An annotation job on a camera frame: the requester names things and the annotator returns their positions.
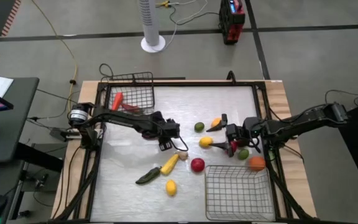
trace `table leg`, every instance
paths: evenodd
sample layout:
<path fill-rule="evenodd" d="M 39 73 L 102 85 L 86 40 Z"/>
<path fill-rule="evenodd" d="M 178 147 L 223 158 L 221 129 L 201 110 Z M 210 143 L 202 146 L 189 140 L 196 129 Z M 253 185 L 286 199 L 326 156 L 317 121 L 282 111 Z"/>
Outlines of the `table leg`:
<path fill-rule="evenodd" d="M 15 158 L 56 172 L 60 172 L 63 168 L 63 161 L 61 159 L 22 143 L 18 143 L 16 147 Z"/>

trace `green pepper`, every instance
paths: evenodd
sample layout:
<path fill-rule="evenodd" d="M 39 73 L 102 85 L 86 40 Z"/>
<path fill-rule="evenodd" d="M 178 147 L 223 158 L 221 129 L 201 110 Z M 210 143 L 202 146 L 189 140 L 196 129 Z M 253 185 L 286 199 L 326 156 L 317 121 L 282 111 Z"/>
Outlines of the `green pepper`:
<path fill-rule="evenodd" d="M 147 182 L 151 181 L 152 179 L 156 178 L 160 174 L 161 167 L 156 167 L 151 169 L 148 173 L 144 176 L 139 178 L 135 183 L 136 184 L 146 184 Z"/>

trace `metal wire basket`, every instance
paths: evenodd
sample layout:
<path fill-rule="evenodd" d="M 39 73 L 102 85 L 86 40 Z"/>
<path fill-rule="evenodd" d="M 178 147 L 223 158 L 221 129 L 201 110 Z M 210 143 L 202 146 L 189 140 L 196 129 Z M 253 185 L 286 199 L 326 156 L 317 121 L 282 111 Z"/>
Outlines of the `metal wire basket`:
<path fill-rule="evenodd" d="M 118 111 L 130 114 L 150 114 L 154 112 L 154 83 L 151 72 L 114 75 L 109 83 L 109 108 L 116 99 L 118 93 L 122 93 L 123 99 Z"/>
<path fill-rule="evenodd" d="M 209 220 L 275 220 L 267 169 L 256 172 L 246 166 L 208 166 L 205 187 Z"/>

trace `red apple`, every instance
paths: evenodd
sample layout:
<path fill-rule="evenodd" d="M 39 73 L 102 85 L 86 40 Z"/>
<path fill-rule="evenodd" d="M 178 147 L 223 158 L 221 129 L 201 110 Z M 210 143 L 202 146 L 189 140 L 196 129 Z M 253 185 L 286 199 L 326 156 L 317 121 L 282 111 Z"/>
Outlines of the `red apple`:
<path fill-rule="evenodd" d="M 201 158 L 196 158 L 191 161 L 191 169 L 194 172 L 201 172 L 205 168 L 205 162 Z"/>

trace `wooden table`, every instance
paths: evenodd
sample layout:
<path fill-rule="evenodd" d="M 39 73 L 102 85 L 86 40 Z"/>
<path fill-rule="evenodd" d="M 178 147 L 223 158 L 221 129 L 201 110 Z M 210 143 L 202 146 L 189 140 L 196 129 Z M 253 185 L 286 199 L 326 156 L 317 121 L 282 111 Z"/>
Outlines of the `wooden table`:
<path fill-rule="evenodd" d="M 231 82 L 230 80 L 169 80 L 164 82 Z M 238 82 L 261 82 L 260 80 L 238 80 Z M 276 80 L 269 80 L 269 81 L 262 81 L 266 84 L 268 101 L 270 103 L 271 109 L 276 112 L 277 115 L 281 118 L 287 118 L 291 116 L 290 109 L 288 106 L 287 96 L 285 94 L 284 84 L 282 81 Z M 96 90 L 98 88 L 99 81 L 85 81 L 81 87 L 81 93 L 78 102 L 94 102 L 96 98 Z M 264 104 L 262 97 L 259 97 L 260 100 L 260 107 L 262 111 L 264 110 Z M 63 187 L 63 194 L 62 194 L 62 202 L 60 208 L 58 209 L 57 215 L 59 215 L 64 210 L 64 204 L 66 204 L 66 192 L 67 193 L 67 203 L 71 201 L 78 190 L 78 185 L 80 183 L 81 177 L 81 170 L 83 167 L 83 162 L 85 158 L 85 151 L 79 150 L 71 164 L 70 169 L 70 186 L 67 189 L 68 183 L 68 167 L 70 160 L 80 145 L 80 140 L 72 140 L 68 143 L 67 152 L 65 156 L 65 163 L 64 163 L 64 181 L 62 186 L 62 176 L 60 177 L 60 182 L 57 189 L 57 194 L 55 198 L 55 203 L 53 205 L 52 215 L 55 213 L 56 209 L 58 208 L 58 204 L 60 201 L 60 189 Z M 287 145 L 294 148 L 298 152 L 299 145 L 296 140 L 291 140 L 287 142 Z M 302 160 L 284 149 L 281 149 L 280 156 L 283 164 L 283 171 L 285 175 L 285 181 L 287 183 L 287 188 L 295 198 L 295 200 L 303 207 L 306 213 L 315 217 L 316 211 L 314 209 L 313 199 L 311 198 L 310 188 L 308 179 L 306 177 L 305 167 L 302 163 Z M 89 162 L 88 171 L 90 171 L 92 167 L 93 159 Z M 88 203 L 88 194 L 89 188 L 84 193 L 83 199 L 81 201 L 81 209 L 80 209 L 80 218 L 85 218 L 86 214 L 86 205 Z M 281 217 L 285 217 L 285 207 L 284 207 L 284 200 L 282 197 L 281 192 L 277 189 L 277 197 L 278 197 L 278 205 L 280 209 Z"/>

